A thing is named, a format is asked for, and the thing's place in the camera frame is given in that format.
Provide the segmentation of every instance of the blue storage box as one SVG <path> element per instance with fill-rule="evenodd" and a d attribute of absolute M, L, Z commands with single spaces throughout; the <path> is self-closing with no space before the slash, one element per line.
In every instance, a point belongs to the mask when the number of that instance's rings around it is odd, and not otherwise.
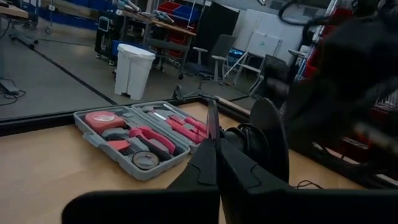
<path fill-rule="evenodd" d="M 106 3 L 106 0 L 90 0 L 88 7 L 98 11 L 103 11 L 105 10 Z"/>
<path fill-rule="evenodd" d="M 88 7 L 90 0 L 70 0 L 70 2 L 78 5 Z"/>
<path fill-rule="evenodd" d="M 175 19 L 180 19 L 183 21 L 196 22 L 199 20 L 199 10 L 189 7 L 189 6 L 180 6 L 173 10 L 173 15 L 177 16 Z"/>
<path fill-rule="evenodd" d="M 119 44 L 128 44 L 128 45 L 131 45 L 134 47 L 138 47 L 138 48 L 150 51 L 147 47 L 145 47 L 141 44 L 126 42 L 126 41 L 121 41 L 121 40 L 114 40 L 114 41 L 112 41 L 112 55 L 115 57 L 117 57 L 118 53 L 119 53 L 119 51 L 118 51 Z"/>
<path fill-rule="evenodd" d="M 228 56 L 227 56 L 228 65 L 235 64 L 242 57 L 243 54 L 244 54 L 243 51 L 232 48 L 228 52 Z"/>

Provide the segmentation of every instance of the table surface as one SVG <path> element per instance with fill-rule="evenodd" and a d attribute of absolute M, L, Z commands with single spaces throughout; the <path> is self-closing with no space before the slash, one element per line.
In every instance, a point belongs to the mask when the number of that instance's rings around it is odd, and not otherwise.
<path fill-rule="evenodd" d="M 200 103 L 180 106 L 206 121 L 207 107 Z M 223 128 L 238 123 L 220 115 Z M 64 206 L 93 190 L 162 189 L 184 170 L 189 158 L 141 182 L 82 138 L 74 125 L 43 129 L 0 138 L 0 217 L 3 224 L 60 223 Z M 325 188 L 361 189 L 352 181 L 294 151 L 290 156 L 290 184 L 310 180 Z M 220 223 L 225 223 L 220 209 Z"/>
<path fill-rule="evenodd" d="M 3 1 L 3 0 L 0 0 L 0 2 L 3 4 L 7 4 L 7 2 Z M 9 5 L 9 7 L 1 7 L 0 6 L 0 14 L 5 14 L 8 16 L 16 16 L 16 17 L 20 17 L 23 19 L 28 18 L 28 13 L 25 10 L 19 9 L 18 7 L 15 7 L 13 5 Z"/>
<path fill-rule="evenodd" d="M 181 27 L 177 27 L 177 26 L 173 26 L 173 25 L 167 24 L 167 23 L 162 22 L 162 21 L 157 21 L 157 20 L 154 20 L 154 19 L 148 19 L 148 18 L 146 18 L 144 16 L 140 16 L 140 15 L 138 15 L 136 13 L 123 11 L 123 15 L 131 17 L 131 18 L 134 18 L 134 19 L 138 19 L 140 21 L 150 22 L 150 23 L 156 24 L 158 26 L 164 27 L 166 29 L 170 29 L 170 30 L 174 30 L 174 31 L 177 31 L 177 32 L 181 32 L 183 34 L 187 34 L 187 35 L 192 36 L 192 37 L 196 36 L 196 33 L 193 33 L 193 32 L 191 32 L 191 31 L 189 31 L 187 29 L 184 29 L 184 28 L 181 28 Z"/>

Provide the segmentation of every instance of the red-handled pliers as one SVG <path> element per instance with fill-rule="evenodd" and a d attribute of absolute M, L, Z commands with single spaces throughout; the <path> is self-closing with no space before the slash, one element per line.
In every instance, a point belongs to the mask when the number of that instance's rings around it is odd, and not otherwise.
<path fill-rule="evenodd" d="M 137 136 L 142 136 L 147 142 L 149 142 L 150 139 L 155 139 L 163 144 L 169 150 L 171 155 L 175 152 L 175 144 L 165 136 L 152 130 L 150 127 L 140 126 L 138 128 L 132 128 L 129 132 L 129 137 L 133 138 Z"/>

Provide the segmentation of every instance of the cable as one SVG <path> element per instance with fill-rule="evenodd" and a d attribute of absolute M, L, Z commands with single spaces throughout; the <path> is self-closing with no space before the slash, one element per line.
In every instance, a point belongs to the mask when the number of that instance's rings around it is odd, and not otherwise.
<path fill-rule="evenodd" d="M 379 17 L 385 23 L 391 27 L 398 26 L 398 1 L 386 0 L 379 10 Z"/>
<path fill-rule="evenodd" d="M 244 140 L 244 148 L 243 153 L 248 155 L 249 157 L 257 160 L 261 165 L 268 164 L 267 161 L 270 161 L 271 155 L 269 151 L 269 144 L 266 135 L 258 128 L 256 128 L 254 125 L 249 124 L 249 123 L 244 123 L 240 124 L 237 128 L 228 128 L 226 131 L 231 131 L 235 134 L 237 134 L 241 139 Z M 253 139 L 260 139 L 262 142 L 262 149 L 259 151 L 258 148 L 253 144 Z M 265 151 L 265 156 L 259 156 L 260 152 Z"/>
<path fill-rule="evenodd" d="M 329 152 L 328 149 L 326 149 L 323 146 L 320 146 L 322 149 L 322 153 L 324 156 L 329 157 L 330 159 L 332 159 L 333 162 L 340 164 L 342 166 L 345 166 L 346 168 L 352 168 L 352 169 L 357 169 L 357 171 L 361 171 L 364 169 L 368 169 L 369 168 L 369 164 L 368 163 L 362 163 L 362 164 L 352 164 L 350 162 L 347 162 L 344 160 L 345 155 L 341 155 L 341 157 L 336 157 L 334 156 L 332 153 Z"/>
<path fill-rule="evenodd" d="M 8 79 L 8 78 L 0 78 L 0 79 L 10 81 L 16 87 L 16 84 L 13 80 Z M 1 92 L 0 95 L 3 95 L 3 97 L 5 99 L 12 100 L 12 101 L 8 102 L 8 103 L 0 104 L 0 106 L 7 106 L 7 105 L 11 105 L 13 103 L 16 103 L 19 98 L 21 98 L 25 95 L 25 93 L 26 93 L 26 91 L 24 91 L 24 90 L 19 90 L 18 94 L 8 93 L 7 91 Z"/>
<path fill-rule="evenodd" d="M 331 16 L 320 16 L 320 17 L 310 19 L 307 22 L 297 22 L 297 21 L 292 21 L 290 19 L 284 18 L 283 15 L 284 15 L 284 12 L 286 11 L 286 9 L 289 8 L 291 5 L 298 4 L 298 3 L 299 3 L 298 0 L 291 0 L 288 3 L 284 4 L 281 7 L 281 9 L 279 9 L 278 18 L 286 24 L 289 24 L 292 26 L 302 26 L 303 27 L 302 39 L 306 40 L 307 33 L 308 33 L 308 30 L 310 29 L 310 27 L 320 26 L 320 25 L 323 25 L 323 26 L 328 25 L 330 23 Z"/>
<path fill-rule="evenodd" d="M 6 32 L 7 32 L 8 28 L 10 28 L 10 23 L 11 23 L 11 20 L 9 19 L 9 20 L 8 20 L 8 24 L 7 24 L 7 27 L 6 27 L 6 29 L 4 30 L 4 32 L 1 34 L 0 39 L 2 39 L 2 37 L 4 37 L 4 35 L 6 35 Z"/>
<path fill-rule="evenodd" d="M 315 186 L 318 189 L 324 189 L 323 187 L 321 187 L 318 184 L 311 182 L 309 180 L 302 180 L 296 186 L 293 186 L 293 188 L 300 189 L 302 187 L 307 187 L 307 186 Z"/>

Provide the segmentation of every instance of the blue bin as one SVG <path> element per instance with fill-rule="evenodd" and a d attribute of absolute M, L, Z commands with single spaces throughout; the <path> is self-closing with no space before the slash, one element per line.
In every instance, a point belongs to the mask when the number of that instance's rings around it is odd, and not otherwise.
<path fill-rule="evenodd" d="M 70 0 L 70 2 L 78 5 L 88 7 L 90 0 Z"/>
<path fill-rule="evenodd" d="M 236 63 L 236 61 L 238 61 L 242 55 L 244 54 L 243 51 L 238 50 L 238 49 L 234 49 L 232 48 L 229 52 L 228 52 L 228 65 L 233 65 Z"/>
<path fill-rule="evenodd" d="M 88 7 L 98 11 L 103 11 L 105 10 L 106 3 L 106 0 L 90 0 Z"/>
<path fill-rule="evenodd" d="M 22 3 L 22 9 L 27 11 L 27 12 L 35 12 L 36 11 L 36 6 L 29 4 L 28 2 L 23 2 Z"/>
<path fill-rule="evenodd" d="M 180 19 L 183 21 L 189 21 L 191 18 L 190 22 L 196 22 L 199 20 L 199 10 L 189 7 L 189 6 L 180 6 L 176 9 L 173 10 L 173 15 L 177 16 L 175 19 Z"/>
<path fill-rule="evenodd" d="M 145 47 L 141 44 L 126 42 L 126 41 L 121 41 L 121 40 L 114 40 L 114 41 L 112 41 L 112 55 L 115 57 L 117 57 L 118 53 L 119 53 L 119 51 L 118 51 L 119 44 L 128 44 L 128 45 L 135 46 L 135 47 L 149 51 L 149 49 L 147 47 Z"/>

